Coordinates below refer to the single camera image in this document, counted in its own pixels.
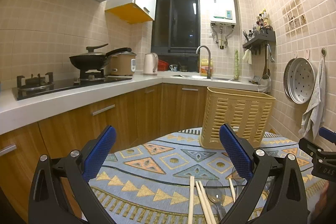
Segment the person's hand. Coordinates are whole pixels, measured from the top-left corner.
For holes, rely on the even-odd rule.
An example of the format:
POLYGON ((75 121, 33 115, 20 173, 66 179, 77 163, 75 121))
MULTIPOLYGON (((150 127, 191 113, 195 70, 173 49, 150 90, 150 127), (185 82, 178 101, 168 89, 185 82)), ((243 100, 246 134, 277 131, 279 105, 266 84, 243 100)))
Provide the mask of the person's hand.
POLYGON ((314 213, 313 213, 313 219, 315 220, 323 211, 323 209, 325 208, 326 204, 327 204, 327 191, 329 188, 329 182, 325 182, 321 195, 319 197, 318 202, 315 204, 315 209, 314 209, 314 213))

